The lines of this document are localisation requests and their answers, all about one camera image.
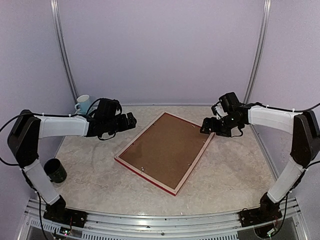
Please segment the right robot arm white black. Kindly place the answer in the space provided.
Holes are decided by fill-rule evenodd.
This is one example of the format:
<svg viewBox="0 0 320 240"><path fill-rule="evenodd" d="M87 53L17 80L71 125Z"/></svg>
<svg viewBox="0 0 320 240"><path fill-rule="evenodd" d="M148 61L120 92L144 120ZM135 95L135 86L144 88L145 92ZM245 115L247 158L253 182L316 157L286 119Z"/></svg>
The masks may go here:
<svg viewBox="0 0 320 240"><path fill-rule="evenodd" d="M263 194L259 207L239 212L242 226L282 218L281 202L302 180L320 152L320 127L314 108L283 109L260 102L242 103L234 92L228 92L211 107L212 117L206 117L200 132L232 138L232 130L240 133L245 126L262 126L286 133L291 139L288 160L274 185Z"/></svg>

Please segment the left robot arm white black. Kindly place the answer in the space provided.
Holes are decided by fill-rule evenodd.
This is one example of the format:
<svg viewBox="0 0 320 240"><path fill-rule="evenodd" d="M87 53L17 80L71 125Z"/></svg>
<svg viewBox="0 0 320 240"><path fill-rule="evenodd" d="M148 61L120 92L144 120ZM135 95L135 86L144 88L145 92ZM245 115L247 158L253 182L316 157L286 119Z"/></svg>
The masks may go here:
<svg viewBox="0 0 320 240"><path fill-rule="evenodd" d="M102 140L103 134L113 138L118 132L136 127L136 118L131 112L123 113L118 100L99 98L97 102L97 108L85 114L55 115L24 109L12 118L15 123L7 138L8 147L26 182L45 201L43 217L47 220L83 227L87 213L66 208L65 200L55 190L39 161L39 140L67 136Z"/></svg>

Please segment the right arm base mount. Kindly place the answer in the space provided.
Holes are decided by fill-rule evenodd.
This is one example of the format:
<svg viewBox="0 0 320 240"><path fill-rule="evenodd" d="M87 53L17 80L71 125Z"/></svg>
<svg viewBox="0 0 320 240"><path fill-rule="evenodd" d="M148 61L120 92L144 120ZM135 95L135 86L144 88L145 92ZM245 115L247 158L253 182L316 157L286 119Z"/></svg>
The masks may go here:
<svg viewBox="0 0 320 240"><path fill-rule="evenodd" d="M243 228L274 221L276 218L280 219L283 216L280 210L276 209L271 212L263 213L259 207L245 209L240 211L238 214Z"/></svg>

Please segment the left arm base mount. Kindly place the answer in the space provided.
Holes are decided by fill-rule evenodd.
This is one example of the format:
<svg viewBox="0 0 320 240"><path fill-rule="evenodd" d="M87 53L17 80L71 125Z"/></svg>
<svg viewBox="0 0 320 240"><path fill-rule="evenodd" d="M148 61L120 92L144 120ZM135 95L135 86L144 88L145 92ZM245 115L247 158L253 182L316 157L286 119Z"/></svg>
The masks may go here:
<svg viewBox="0 0 320 240"><path fill-rule="evenodd" d="M88 213L85 211L70 208L65 208L62 213L52 213L46 210L43 214L46 220L78 228L84 228L87 216Z"/></svg>

